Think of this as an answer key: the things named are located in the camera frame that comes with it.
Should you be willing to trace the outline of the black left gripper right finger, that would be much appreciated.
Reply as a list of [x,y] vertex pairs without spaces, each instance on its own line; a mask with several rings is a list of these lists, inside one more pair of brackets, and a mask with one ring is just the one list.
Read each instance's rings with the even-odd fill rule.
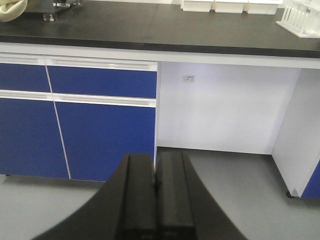
[[160,240],[244,240],[197,174],[189,156],[164,151],[156,164]]

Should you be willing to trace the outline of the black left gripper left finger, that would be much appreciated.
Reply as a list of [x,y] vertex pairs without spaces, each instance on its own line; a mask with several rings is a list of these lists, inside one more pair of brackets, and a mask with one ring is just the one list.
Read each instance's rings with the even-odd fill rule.
[[37,240],[154,240],[157,234],[154,164],[127,154],[102,187]]

